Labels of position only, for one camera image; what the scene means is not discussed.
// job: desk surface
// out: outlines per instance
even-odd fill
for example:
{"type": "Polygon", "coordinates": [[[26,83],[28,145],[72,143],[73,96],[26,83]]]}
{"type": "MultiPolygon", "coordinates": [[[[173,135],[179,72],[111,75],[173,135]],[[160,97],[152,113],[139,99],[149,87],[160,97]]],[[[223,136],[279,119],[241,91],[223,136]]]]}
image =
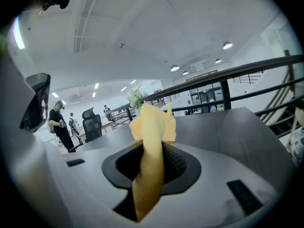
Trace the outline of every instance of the desk surface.
{"type": "MultiPolygon", "coordinates": [[[[176,117],[176,142],[225,154],[239,161],[283,190],[295,166],[274,133],[246,108],[176,117]]],[[[95,139],[64,155],[66,161],[81,158],[83,151],[135,143],[128,125],[95,139]]]]}

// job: door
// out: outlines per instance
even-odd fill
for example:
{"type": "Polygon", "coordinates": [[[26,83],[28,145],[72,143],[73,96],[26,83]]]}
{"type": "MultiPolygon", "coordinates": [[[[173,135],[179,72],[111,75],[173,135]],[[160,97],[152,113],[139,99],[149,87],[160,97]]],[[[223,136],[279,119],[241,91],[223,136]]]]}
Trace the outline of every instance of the door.
{"type": "MultiPolygon", "coordinates": [[[[215,101],[214,91],[200,93],[199,96],[200,96],[201,103],[207,103],[207,102],[215,101]]],[[[209,113],[211,107],[212,106],[204,106],[204,107],[202,107],[201,108],[202,109],[202,113],[209,113]]]]}

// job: tissue box opening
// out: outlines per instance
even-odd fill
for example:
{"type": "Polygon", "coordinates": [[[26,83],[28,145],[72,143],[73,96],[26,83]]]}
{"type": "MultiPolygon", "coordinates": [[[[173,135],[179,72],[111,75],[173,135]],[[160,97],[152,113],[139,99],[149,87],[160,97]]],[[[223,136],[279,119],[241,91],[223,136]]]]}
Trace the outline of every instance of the tissue box opening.
{"type": "MultiPolygon", "coordinates": [[[[165,167],[164,184],[166,184],[180,177],[186,171],[187,162],[182,156],[166,146],[162,146],[162,153],[165,167]]],[[[116,160],[116,168],[125,177],[134,180],[140,171],[142,155],[143,146],[141,145],[119,157],[116,160]]]]}

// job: black pants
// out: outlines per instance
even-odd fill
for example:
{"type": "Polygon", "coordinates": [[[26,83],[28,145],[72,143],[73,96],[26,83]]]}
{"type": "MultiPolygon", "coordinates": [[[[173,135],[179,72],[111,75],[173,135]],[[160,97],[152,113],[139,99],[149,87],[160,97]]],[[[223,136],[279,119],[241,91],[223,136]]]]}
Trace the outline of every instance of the black pants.
{"type": "Polygon", "coordinates": [[[74,144],[69,133],[62,133],[58,136],[58,138],[60,139],[60,141],[62,142],[62,144],[65,146],[65,148],[69,153],[76,152],[75,149],[70,151],[70,149],[74,147],[74,144]]]}

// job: black slot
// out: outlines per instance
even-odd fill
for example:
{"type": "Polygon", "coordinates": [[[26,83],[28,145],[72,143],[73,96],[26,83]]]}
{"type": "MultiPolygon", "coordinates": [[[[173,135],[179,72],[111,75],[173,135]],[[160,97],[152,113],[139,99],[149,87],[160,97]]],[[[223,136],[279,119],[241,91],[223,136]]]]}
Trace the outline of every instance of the black slot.
{"type": "Polygon", "coordinates": [[[227,182],[227,185],[238,200],[246,215],[250,215],[262,207],[262,203],[253,195],[253,193],[241,180],[229,181],[227,182]]]}
{"type": "Polygon", "coordinates": [[[75,165],[79,165],[84,163],[85,161],[83,159],[76,159],[76,160],[72,160],[72,161],[68,161],[66,164],[68,165],[68,167],[72,167],[75,165]]]}

